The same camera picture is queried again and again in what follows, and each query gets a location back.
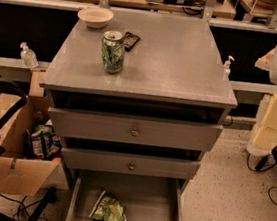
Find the grey drawer cabinet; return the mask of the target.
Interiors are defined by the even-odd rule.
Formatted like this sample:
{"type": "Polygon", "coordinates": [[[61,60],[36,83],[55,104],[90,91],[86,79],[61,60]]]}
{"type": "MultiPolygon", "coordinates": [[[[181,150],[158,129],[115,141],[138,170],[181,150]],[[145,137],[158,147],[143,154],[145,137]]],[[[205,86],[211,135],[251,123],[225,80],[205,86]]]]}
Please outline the grey drawer cabinet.
{"type": "MultiPolygon", "coordinates": [[[[139,43],[120,73],[102,64],[102,30],[77,22],[41,82],[50,108],[220,125],[237,105],[210,27],[199,19],[115,10],[111,30],[139,43]]],[[[63,148],[128,153],[201,163],[207,151],[61,136],[63,148]]]]}

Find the small white pump bottle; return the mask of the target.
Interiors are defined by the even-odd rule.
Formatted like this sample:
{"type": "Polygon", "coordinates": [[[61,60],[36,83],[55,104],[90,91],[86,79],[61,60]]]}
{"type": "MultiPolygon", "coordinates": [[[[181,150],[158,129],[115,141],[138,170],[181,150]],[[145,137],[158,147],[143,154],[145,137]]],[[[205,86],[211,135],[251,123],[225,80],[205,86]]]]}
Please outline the small white pump bottle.
{"type": "Polygon", "coordinates": [[[231,63],[233,63],[233,62],[234,62],[234,57],[232,57],[232,55],[229,55],[227,60],[224,63],[224,66],[223,66],[224,67],[224,77],[225,78],[229,77],[229,75],[231,73],[231,69],[230,69],[231,63]]]}

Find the grey middle drawer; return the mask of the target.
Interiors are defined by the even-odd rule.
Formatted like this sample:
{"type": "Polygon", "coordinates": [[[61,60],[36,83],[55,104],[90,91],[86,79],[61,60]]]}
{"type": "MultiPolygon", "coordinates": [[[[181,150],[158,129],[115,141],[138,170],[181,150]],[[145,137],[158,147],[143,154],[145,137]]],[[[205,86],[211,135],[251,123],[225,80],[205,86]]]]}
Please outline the grey middle drawer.
{"type": "Polygon", "coordinates": [[[63,148],[62,155],[69,168],[134,175],[151,175],[175,179],[192,179],[200,167],[193,160],[160,158],[128,153],[103,152],[79,148],[63,148]]]}

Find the white paper bowl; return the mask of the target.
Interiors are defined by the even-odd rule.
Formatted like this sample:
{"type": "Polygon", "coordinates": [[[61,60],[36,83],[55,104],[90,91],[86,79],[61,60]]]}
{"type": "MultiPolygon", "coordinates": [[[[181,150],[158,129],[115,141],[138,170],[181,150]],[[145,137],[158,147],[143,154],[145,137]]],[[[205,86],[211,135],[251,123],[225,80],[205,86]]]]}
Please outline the white paper bowl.
{"type": "Polygon", "coordinates": [[[109,9],[86,7],[78,12],[80,20],[84,21],[88,27],[97,29],[106,26],[114,15],[109,9]]]}

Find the grey bottom drawer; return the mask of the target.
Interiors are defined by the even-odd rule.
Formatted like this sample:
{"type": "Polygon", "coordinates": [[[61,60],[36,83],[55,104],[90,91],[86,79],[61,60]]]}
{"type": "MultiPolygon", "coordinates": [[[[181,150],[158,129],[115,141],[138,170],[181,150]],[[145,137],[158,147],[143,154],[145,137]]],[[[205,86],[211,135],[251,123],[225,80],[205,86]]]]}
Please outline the grey bottom drawer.
{"type": "Polygon", "coordinates": [[[66,221],[94,221],[89,215],[102,192],[120,202],[127,221],[181,221],[177,180],[86,170],[78,174],[66,221]]]}

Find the cardboard box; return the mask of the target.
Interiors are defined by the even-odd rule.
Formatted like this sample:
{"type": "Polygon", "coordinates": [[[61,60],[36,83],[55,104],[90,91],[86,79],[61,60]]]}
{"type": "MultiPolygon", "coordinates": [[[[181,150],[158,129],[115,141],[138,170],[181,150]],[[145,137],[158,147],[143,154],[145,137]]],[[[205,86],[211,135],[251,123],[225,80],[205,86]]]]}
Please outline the cardboard box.
{"type": "MultiPolygon", "coordinates": [[[[30,156],[25,131],[31,131],[37,124],[35,112],[47,112],[47,102],[41,97],[25,96],[27,103],[0,129],[0,146],[5,149],[0,156],[2,194],[35,195],[40,188],[48,186],[46,180],[61,163],[60,158],[45,161],[30,156]]],[[[0,118],[19,100],[16,95],[0,93],[0,118]]]]}

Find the grey drawer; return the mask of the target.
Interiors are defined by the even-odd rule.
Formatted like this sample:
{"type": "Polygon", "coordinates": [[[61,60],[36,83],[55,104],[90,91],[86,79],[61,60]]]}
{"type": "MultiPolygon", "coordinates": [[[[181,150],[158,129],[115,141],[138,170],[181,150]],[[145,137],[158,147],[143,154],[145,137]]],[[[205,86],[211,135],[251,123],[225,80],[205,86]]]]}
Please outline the grey drawer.
{"type": "Polygon", "coordinates": [[[177,149],[210,151],[223,128],[220,125],[161,121],[159,119],[50,108],[57,134],[177,149]]]}
{"type": "Polygon", "coordinates": [[[127,221],[181,221],[177,180],[86,170],[78,174],[66,221],[94,221],[89,215],[102,192],[120,202],[127,221]]]}
{"type": "Polygon", "coordinates": [[[69,168],[134,175],[151,175],[175,179],[192,179],[200,167],[193,160],[160,158],[128,153],[103,152],[79,148],[63,148],[62,155],[69,168]]]}

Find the dark snack packet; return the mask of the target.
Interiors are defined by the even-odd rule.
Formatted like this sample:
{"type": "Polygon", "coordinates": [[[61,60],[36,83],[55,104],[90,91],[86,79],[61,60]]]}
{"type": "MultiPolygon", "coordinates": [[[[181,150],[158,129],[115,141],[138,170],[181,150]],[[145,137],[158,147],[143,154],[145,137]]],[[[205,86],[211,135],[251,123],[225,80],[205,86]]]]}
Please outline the dark snack packet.
{"type": "Polygon", "coordinates": [[[126,32],[124,36],[124,47],[126,52],[130,52],[132,48],[138,43],[140,37],[131,32],[126,32]]]}

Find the clear sanitizer bottle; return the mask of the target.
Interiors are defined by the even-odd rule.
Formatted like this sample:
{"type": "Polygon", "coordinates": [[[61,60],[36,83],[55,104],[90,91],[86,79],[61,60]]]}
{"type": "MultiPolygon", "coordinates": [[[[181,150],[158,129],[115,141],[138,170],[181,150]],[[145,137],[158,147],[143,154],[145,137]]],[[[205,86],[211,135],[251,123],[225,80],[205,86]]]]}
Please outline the clear sanitizer bottle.
{"type": "Polygon", "coordinates": [[[34,51],[30,49],[26,42],[22,42],[20,47],[22,49],[20,57],[23,64],[28,68],[36,68],[38,66],[38,61],[34,51]]]}

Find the grey top drawer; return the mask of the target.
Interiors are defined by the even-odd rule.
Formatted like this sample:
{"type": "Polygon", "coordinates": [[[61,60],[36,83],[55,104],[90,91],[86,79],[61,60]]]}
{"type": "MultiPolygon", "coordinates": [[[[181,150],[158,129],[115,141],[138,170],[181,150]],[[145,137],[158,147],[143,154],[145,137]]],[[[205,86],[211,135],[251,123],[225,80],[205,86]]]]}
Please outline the grey top drawer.
{"type": "Polygon", "coordinates": [[[223,128],[220,125],[161,121],[159,119],[50,108],[57,134],[177,149],[210,151],[223,128]]]}

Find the green soda can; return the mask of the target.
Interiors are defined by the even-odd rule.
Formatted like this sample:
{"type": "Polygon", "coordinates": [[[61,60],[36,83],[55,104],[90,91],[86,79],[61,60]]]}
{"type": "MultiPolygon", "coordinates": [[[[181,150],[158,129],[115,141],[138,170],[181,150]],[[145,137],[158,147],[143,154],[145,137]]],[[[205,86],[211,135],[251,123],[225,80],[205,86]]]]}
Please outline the green soda can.
{"type": "Polygon", "coordinates": [[[124,37],[119,31],[108,30],[102,38],[102,63],[108,74],[118,74],[123,68],[124,37]]]}

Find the snack bags in box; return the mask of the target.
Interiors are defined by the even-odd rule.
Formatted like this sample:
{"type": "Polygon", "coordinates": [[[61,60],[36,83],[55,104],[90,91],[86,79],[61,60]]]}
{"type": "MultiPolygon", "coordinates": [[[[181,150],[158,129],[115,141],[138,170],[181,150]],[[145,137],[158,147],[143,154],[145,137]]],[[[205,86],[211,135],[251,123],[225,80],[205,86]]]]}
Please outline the snack bags in box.
{"type": "Polygon", "coordinates": [[[32,157],[46,161],[61,155],[62,143],[51,125],[38,124],[32,130],[26,130],[24,139],[32,157]]]}

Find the green jalapeno chip bag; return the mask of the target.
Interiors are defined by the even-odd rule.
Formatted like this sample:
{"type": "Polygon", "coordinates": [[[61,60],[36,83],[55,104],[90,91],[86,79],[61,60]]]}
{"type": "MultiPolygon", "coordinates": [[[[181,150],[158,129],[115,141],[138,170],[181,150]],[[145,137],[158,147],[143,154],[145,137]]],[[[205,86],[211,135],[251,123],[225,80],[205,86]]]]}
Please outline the green jalapeno chip bag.
{"type": "Polygon", "coordinates": [[[100,194],[89,217],[98,221],[127,221],[119,200],[106,191],[100,194]]]}

